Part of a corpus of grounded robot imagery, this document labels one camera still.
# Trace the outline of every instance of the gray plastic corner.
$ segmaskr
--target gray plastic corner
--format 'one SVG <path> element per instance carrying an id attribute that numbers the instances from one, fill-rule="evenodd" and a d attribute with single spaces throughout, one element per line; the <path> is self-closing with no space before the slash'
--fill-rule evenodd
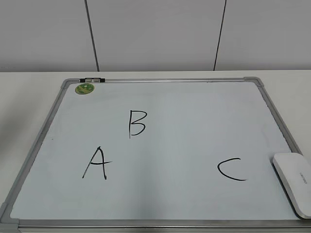
<path id="1" fill-rule="evenodd" d="M 256 86 L 264 86 L 263 82 L 258 77 L 244 77 L 245 82 L 253 82 Z"/>
<path id="2" fill-rule="evenodd" d="M 80 79 L 65 79 L 61 85 L 61 89 L 68 88 L 70 84 L 79 83 Z"/>
<path id="3" fill-rule="evenodd" d="M 2 203 L 0 207 L 0 233 L 19 233 L 18 229 L 18 219 L 12 219 L 9 220 L 6 219 L 6 216 L 4 215 L 5 209 L 7 207 L 7 203 Z"/>
<path id="4" fill-rule="evenodd" d="M 0 223 L 0 233 L 20 233 L 18 224 Z"/>

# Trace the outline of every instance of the black line on wall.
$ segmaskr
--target black line on wall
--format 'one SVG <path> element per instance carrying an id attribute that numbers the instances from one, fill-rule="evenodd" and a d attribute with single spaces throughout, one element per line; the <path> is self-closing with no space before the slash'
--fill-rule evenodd
<path id="1" fill-rule="evenodd" d="M 98 66 L 97 54 L 96 54 L 96 49 L 95 49 L 93 30 L 92 30 L 92 25 L 91 25 L 91 19 L 89 17 L 87 0 L 84 0 L 84 4 L 86 5 L 86 15 L 87 15 L 87 20 L 88 20 L 89 32 L 91 34 L 91 40 L 92 40 L 92 45 L 93 45 L 93 51 L 94 51 L 94 57 L 95 57 L 95 62 L 96 62 L 96 68 L 97 68 L 97 71 L 99 72 L 99 66 Z"/>
<path id="2" fill-rule="evenodd" d="M 219 31 L 219 38 L 218 38 L 218 44 L 217 44 L 217 50 L 216 50 L 216 56 L 215 56 L 215 62 L 214 62 L 214 71 L 216 68 L 216 62 L 217 62 L 217 56 L 218 56 L 218 50 L 219 50 L 219 44 L 220 44 L 220 37 L 222 36 L 222 30 L 223 30 L 223 24 L 224 24 L 224 17 L 225 17 L 225 7 L 227 5 L 227 0 L 225 0 L 225 6 L 224 6 L 224 12 L 223 12 L 223 19 L 222 19 L 222 23 L 220 26 L 220 31 Z"/>

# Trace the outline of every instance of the table surface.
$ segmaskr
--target table surface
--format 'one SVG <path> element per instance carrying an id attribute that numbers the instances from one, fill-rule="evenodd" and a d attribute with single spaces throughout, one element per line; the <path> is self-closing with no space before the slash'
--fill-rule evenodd
<path id="1" fill-rule="evenodd" d="M 311 162 L 311 70 L 0 73 L 0 203 L 68 78 L 259 77 L 303 155 Z"/>

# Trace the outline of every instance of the green round sticker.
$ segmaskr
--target green round sticker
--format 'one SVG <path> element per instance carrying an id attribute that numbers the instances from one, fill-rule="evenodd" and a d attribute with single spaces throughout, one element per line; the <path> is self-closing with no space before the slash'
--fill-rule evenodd
<path id="1" fill-rule="evenodd" d="M 75 92 L 79 95 L 86 95 L 94 91 L 94 85 L 89 83 L 84 83 L 76 87 Z"/>

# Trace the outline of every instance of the whiteboard surface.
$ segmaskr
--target whiteboard surface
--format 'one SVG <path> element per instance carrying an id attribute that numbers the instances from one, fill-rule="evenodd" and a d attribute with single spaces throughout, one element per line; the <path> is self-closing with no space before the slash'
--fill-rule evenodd
<path id="1" fill-rule="evenodd" d="M 271 165 L 290 149 L 253 83 L 70 85 L 11 212 L 19 219 L 297 219 Z M 129 138 L 130 110 L 148 113 Z M 138 119 L 142 115 L 133 115 Z M 132 134 L 140 125 L 132 125 Z M 105 154 L 107 180 L 91 165 Z M 221 165 L 236 181 L 222 175 Z M 100 163 L 98 153 L 93 162 Z"/>

